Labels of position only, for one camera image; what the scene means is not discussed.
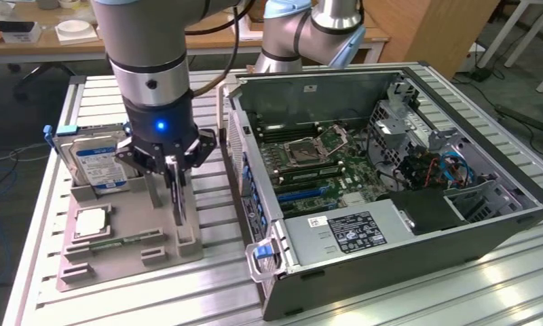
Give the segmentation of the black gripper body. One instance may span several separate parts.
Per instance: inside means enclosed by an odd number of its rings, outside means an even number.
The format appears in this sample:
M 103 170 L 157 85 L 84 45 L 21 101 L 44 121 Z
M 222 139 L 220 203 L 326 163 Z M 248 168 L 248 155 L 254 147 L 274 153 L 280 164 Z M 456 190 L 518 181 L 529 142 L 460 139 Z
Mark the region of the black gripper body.
M 154 157 L 158 156 L 156 147 L 161 148 L 164 156 L 174 156 L 178 152 L 185 154 L 200 138 L 192 112 L 192 91 L 160 106 L 140 105 L 125 98 L 125 107 L 136 148 Z

